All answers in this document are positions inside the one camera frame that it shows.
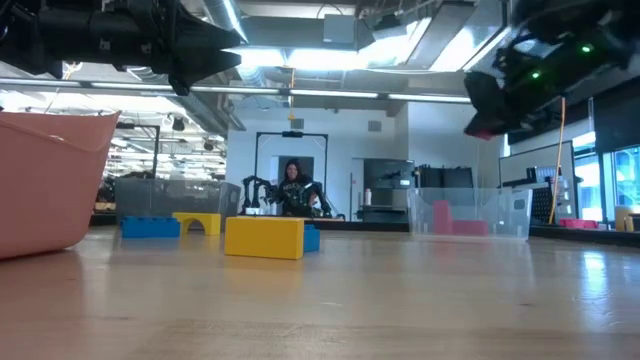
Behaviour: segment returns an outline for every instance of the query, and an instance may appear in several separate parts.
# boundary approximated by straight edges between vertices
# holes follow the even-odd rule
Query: yellow lego brick
[[[302,258],[304,220],[290,218],[227,218],[226,255],[276,259]]]
[[[220,214],[173,213],[173,217],[180,222],[182,234],[189,232],[189,226],[198,221],[202,224],[206,236],[220,235]]]

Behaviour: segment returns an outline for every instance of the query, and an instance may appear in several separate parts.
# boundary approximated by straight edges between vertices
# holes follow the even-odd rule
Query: toy block
[[[453,233],[453,216],[447,200],[438,200],[433,203],[433,232],[436,235]]]
[[[313,225],[304,226],[304,252],[320,250],[320,232]]]
[[[489,236],[489,223],[483,220],[455,220],[453,233],[455,235]]]
[[[173,217],[182,224],[182,233],[189,232],[189,226],[197,221],[202,224],[206,236],[220,235],[220,214],[173,213]]]
[[[304,251],[304,220],[227,218],[225,255],[298,260]]]
[[[174,218],[127,216],[120,222],[122,238],[179,238],[180,223]]]

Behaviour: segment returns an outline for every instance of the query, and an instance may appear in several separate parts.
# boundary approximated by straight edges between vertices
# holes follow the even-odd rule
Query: wooden table
[[[0,358],[640,356],[634,250],[323,231],[319,253],[289,261],[225,257],[219,237],[170,249],[114,231],[0,262]]]

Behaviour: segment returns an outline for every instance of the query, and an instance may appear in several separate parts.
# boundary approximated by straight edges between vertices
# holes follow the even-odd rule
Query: yellow arch block
[[[198,221],[202,224],[206,236],[220,235],[220,214],[173,213],[173,217],[180,222],[182,234],[188,233],[189,226]]]

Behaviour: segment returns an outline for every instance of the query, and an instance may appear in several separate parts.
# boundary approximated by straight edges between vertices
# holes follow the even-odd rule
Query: cable
[[[325,7],[325,6],[327,6],[327,5],[329,5],[329,6],[333,7],[333,8],[335,8],[336,10],[338,10],[338,12],[340,13],[340,15],[344,15],[344,13],[342,12],[342,10],[340,10],[340,8],[339,8],[339,7],[337,7],[337,6],[335,6],[334,4],[331,4],[331,3],[324,3],[324,4],[322,4],[322,6],[320,6],[320,9],[318,9],[318,13],[316,14],[316,19],[319,19],[319,18],[320,18],[320,12],[321,12],[321,11],[322,11],[322,9],[324,9],[324,7]]]
[[[83,63],[72,63],[67,65],[67,63],[63,63],[63,66],[68,66],[68,70],[64,71],[64,75],[62,76],[62,80],[69,80],[71,78],[71,74],[73,74],[74,72],[82,69],[82,65]],[[49,109],[51,108],[51,105],[53,105],[53,102],[56,101],[56,99],[58,98],[58,94],[60,94],[60,88],[56,88],[56,93],[55,95],[53,95],[53,98],[51,99],[51,101],[49,102],[49,105],[47,105],[47,108],[44,110],[44,113],[48,113]]]
[[[553,217],[556,212],[556,199],[558,197],[558,175],[560,174],[560,157],[562,156],[562,137],[564,136],[564,122],[567,118],[567,98],[562,97],[562,123],[560,124],[560,139],[558,140],[558,159],[556,162],[556,176],[553,181],[553,194],[551,201],[551,213],[549,214],[549,225],[553,224]]]

